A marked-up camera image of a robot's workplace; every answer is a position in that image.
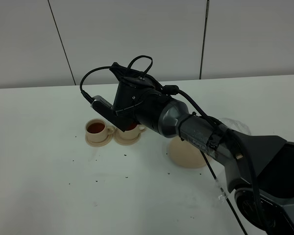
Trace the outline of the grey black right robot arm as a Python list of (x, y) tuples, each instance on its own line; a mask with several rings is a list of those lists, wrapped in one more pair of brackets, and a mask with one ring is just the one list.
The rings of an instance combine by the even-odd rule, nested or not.
[(119, 81), (113, 104), (121, 130), (142, 124), (160, 135), (180, 137), (224, 166), (227, 189), (242, 215), (273, 235), (294, 235), (294, 143), (279, 136), (251, 136), (174, 99), (181, 90), (162, 86), (147, 71), (114, 63)]

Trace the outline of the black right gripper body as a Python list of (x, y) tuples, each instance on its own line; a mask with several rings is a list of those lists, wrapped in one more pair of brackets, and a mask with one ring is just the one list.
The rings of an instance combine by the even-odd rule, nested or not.
[(130, 118), (159, 132), (158, 120), (172, 97), (156, 90), (150, 79), (121, 77), (113, 109), (117, 116)]

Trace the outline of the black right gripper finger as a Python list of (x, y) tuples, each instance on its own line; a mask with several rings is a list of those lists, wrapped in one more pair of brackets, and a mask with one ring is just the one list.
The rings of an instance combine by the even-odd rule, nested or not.
[(115, 77), (120, 80), (122, 77), (129, 78), (143, 78), (147, 76), (147, 73), (132, 68), (134, 63), (130, 63), (127, 67), (119, 65), (117, 62), (114, 62), (109, 70), (115, 75)]

